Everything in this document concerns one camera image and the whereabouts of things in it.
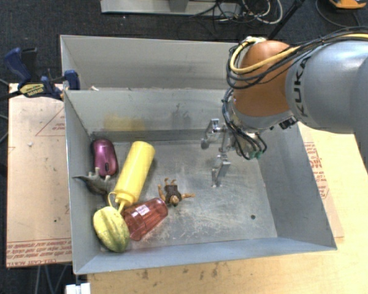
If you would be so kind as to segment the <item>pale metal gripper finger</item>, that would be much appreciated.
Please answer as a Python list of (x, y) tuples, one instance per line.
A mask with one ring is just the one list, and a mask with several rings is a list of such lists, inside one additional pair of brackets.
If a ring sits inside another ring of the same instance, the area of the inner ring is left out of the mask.
[(218, 118), (212, 118), (201, 139), (201, 149), (207, 149), (210, 144), (215, 143), (219, 139), (220, 133), (220, 120)]
[(212, 167), (212, 187), (218, 187), (220, 185), (221, 179), (225, 177), (230, 166), (231, 162), (229, 161), (227, 155), (217, 155)]

